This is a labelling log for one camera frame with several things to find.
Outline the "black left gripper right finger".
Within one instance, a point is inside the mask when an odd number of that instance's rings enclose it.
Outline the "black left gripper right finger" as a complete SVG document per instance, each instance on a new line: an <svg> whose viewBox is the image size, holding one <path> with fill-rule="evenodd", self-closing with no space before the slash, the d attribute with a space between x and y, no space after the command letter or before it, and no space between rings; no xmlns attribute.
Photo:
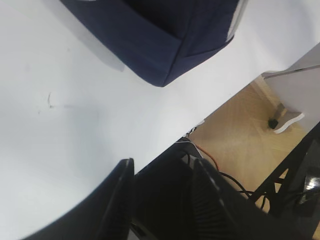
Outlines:
<svg viewBox="0 0 320 240"><path fill-rule="evenodd" d="M193 166L193 215L195 234L199 240L238 239L221 189L201 159L197 159Z"/></svg>

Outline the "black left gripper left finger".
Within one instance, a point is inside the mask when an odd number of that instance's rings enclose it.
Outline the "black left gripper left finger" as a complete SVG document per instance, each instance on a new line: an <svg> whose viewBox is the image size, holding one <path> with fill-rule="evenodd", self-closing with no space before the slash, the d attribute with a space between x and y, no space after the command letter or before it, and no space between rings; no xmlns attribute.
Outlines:
<svg viewBox="0 0 320 240"><path fill-rule="evenodd" d="M134 160L122 159L107 177L105 210L96 240L126 240L129 235L134 191Z"/></svg>

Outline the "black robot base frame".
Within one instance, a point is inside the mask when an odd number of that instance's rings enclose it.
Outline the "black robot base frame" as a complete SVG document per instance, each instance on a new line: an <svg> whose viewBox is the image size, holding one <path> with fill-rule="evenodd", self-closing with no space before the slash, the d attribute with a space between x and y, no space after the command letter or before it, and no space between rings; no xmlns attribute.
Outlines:
<svg viewBox="0 0 320 240"><path fill-rule="evenodd" d="M317 124L300 143L287 155L276 169L249 197L252 202L265 196L269 201L269 214L280 217L293 202L301 196L306 171L303 165L311 164L305 160L312 143L320 142L320 125Z"/></svg>

